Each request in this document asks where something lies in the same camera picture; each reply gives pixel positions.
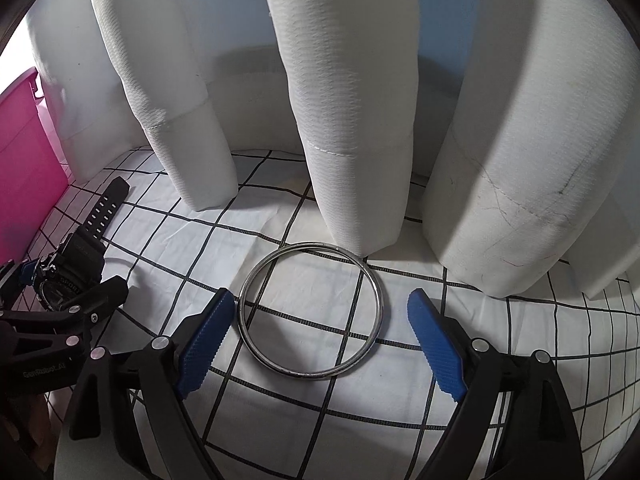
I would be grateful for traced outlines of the black digital wristwatch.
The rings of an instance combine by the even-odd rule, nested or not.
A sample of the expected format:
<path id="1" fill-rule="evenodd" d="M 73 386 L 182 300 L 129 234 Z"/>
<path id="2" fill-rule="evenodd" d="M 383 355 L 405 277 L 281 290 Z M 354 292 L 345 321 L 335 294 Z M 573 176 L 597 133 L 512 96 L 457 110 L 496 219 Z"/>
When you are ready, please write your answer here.
<path id="1" fill-rule="evenodd" d="M 32 288 L 46 310 L 59 311 L 63 304 L 101 283 L 106 252 L 101 238 L 128 194 L 129 184 L 121 177 L 115 178 L 85 222 L 35 265 Z"/>

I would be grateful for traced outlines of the pink plastic tub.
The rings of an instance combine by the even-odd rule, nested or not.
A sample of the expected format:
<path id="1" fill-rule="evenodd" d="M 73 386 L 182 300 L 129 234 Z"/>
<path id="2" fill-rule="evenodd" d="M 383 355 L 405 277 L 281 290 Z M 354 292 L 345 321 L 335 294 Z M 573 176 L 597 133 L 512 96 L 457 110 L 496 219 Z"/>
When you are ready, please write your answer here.
<path id="1" fill-rule="evenodd" d="M 38 114 L 31 67 L 1 93 L 1 260 L 24 257 L 68 185 Z"/>

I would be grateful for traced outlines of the large silver bangle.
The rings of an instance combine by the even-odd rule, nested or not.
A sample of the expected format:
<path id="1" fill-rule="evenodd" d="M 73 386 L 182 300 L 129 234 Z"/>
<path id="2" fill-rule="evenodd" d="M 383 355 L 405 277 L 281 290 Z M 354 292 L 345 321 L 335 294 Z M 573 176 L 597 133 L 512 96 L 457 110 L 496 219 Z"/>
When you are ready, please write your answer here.
<path id="1" fill-rule="evenodd" d="M 318 382 L 366 362 L 385 316 L 383 284 L 345 248 L 300 242 L 270 252 L 248 272 L 236 300 L 236 327 L 270 372 Z"/>

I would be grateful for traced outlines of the white curtain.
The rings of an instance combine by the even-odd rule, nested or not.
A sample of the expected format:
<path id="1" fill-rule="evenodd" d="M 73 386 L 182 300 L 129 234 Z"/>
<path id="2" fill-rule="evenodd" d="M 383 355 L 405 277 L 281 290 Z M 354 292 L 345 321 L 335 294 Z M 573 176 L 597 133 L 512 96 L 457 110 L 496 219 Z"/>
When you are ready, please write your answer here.
<path id="1" fill-rule="evenodd" d="M 413 172 L 438 261 L 487 295 L 557 261 L 639 275 L 639 0 L 35 0 L 73 174 L 149 144 L 193 210 L 231 155 L 302 154 L 333 239 L 398 240 Z"/>

